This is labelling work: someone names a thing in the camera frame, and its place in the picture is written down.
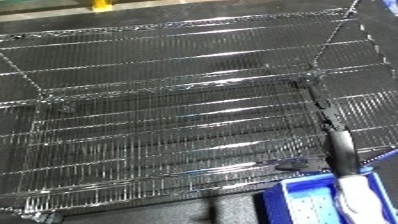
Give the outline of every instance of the metal rod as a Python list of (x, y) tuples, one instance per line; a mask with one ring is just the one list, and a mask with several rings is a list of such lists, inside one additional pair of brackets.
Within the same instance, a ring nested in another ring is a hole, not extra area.
[(336, 28), (334, 28), (333, 32), (330, 34), (329, 38), (326, 42), (322, 45), (321, 49), (315, 55), (314, 59), (312, 59), (310, 64), (310, 69), (317, 69), (319, 68), (319, 59), (325, 54), (326, 49), (328, 48), (329, 44), (334, 40), (337, 34), (340, 32), (341, 28), (344, 26), (346, 19), (349, 19), (353, 14), (355, 14), (356, 9), (358, 8), (359, 4), (362, 0), (354, 0), (351, 6), (348, 8), (347, 12), (344, 14), (343, 20), (337, 24)]

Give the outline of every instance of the black surface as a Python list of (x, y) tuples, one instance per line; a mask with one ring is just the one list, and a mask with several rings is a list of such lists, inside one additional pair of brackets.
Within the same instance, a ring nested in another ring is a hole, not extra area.
[[(65, 16), (51, 19), (0, 23), (0, 33), (76, 29), (96, 26), (120, 26), (192, 20), (219, 16), (241, 16), (293, 11), (313, 11), (345, 7), (349, 1), (229, 1), (128, 10), (107, 14)], [(369, 33), (381, 46), (395, 68), (398, 68), (398, 21), (381, 1), (364, 1), (360, 18)], [(398, 159), (384, 162), (377, 168), (393, 203), (398, 205)], [(258, 223), (264, 216), (254, 209), (253, 193), (200, 199), (134, 209), (68, 217), (66, 224), (83, 223)], [(0, 223), (28, 223), (0, 216)]]

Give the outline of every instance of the wire shelf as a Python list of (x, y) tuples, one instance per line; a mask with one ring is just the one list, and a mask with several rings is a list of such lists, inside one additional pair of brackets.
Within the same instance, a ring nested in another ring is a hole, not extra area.
[(359, 150), (397, 141), (393, 71), (345, 9), (0, 36), (0, 202), (75, 214), (264, 188), (323, 155), (319, 61)]

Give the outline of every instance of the blue container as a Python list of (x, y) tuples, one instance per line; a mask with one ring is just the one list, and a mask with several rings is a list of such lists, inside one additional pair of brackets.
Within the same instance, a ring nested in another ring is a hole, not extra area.
[(384, 3), (395, 16), (398, 16), (398, 0), (384, 0)]
[[(395, 209), (376, 173), (366, 175), (383, 205), (384, 218), (398, 224)], [(335, 207), (335, 178), (320, 174), (281, 181), (263, 192), (270, 224), (346, 224)]]

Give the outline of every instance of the yellow object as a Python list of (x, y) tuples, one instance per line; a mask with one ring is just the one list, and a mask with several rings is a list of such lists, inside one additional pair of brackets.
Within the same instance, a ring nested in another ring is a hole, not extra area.
[(94, 12), (109, 12), (113, 10), (111, 0), (93, 0)]

